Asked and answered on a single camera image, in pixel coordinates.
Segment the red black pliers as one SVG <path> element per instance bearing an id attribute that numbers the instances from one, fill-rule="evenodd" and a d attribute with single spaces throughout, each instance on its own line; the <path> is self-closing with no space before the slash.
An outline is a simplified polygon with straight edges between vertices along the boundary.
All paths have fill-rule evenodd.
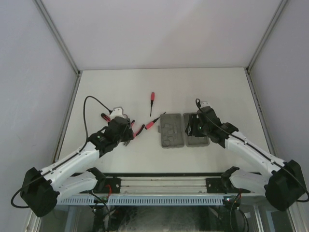
<path id="1" fill-rule="evenodd" d="M 131 126 L 133 127 L 134 124 L 135 124 L 135 120 L 132 120 Z M 145 124 L 142 124 L 141 127 L 136 132 L 134 132 L 133 138 L 136 138 L 143 131 L 144 128 L 145 128 Z M 129 143 L 130 143 L 130 141 L 126 141 L 126 142 L 124 142 L 123 145 L 128 146 Z"/>

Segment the grey plastic tool case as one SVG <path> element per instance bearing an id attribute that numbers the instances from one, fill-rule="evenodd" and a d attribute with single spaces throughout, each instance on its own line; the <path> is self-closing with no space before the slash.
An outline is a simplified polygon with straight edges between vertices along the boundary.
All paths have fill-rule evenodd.
<path id="1" fill-rule="evenodd" d="M 188 136 L 185 133 L 190 114 L 160 115 L 158 132 L 163 148 L 206 147 L 210 144 L 208 137 Z"/>

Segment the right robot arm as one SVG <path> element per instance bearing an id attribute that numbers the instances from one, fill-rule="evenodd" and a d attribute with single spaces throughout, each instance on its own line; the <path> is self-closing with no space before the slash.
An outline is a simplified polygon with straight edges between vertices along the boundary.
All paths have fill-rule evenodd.
<path id="1" fill-rule="evenodd" d="M 231 123 L 223 123 L 210 106 L 188 115 L 185 129 L 191 137 L 208 137 L 253 166 L 258 173 L 248 173 L 231 167 L 222 175 L 222 188 L 228 193 L 245 189 L 266 197 L 277 210 L 285 211 L 301 196 L 308 194 L 301 166 L 294 160 L 286 162 L 262 150 L 249 141 Z"/>

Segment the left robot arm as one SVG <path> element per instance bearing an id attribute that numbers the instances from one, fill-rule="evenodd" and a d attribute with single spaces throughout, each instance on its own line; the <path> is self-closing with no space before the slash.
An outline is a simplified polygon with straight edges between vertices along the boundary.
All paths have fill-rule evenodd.
<path id="1" fill-rule="evenodd" d="M 90 164 L 111 152 L 119 143 L 133 138 L 130 119 L 116 116 L 102 130 L 90 135 L 75 152 L 41 170 L 29 169 L 20 197 L 41 218 L 49 214 L 59 201 L 77 193 L 88 190 L 103 192 L 106 187 L 104 175 Z"/>

